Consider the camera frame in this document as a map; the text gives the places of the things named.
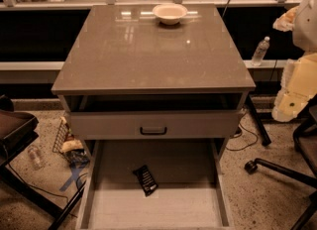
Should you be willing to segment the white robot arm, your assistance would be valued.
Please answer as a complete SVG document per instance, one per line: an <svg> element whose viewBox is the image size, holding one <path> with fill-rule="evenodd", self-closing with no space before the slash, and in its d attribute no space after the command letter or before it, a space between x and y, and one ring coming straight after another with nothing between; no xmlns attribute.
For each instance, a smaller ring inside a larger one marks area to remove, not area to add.
<svg viewBox="0 0 317 230"><path fill-rule="evenodd" d="M302 0L273 23L279 31L292 33L296 47L304 50L299 59L289 59L283 69L271 115L289 122L317 94L317 0Z"/></svg>

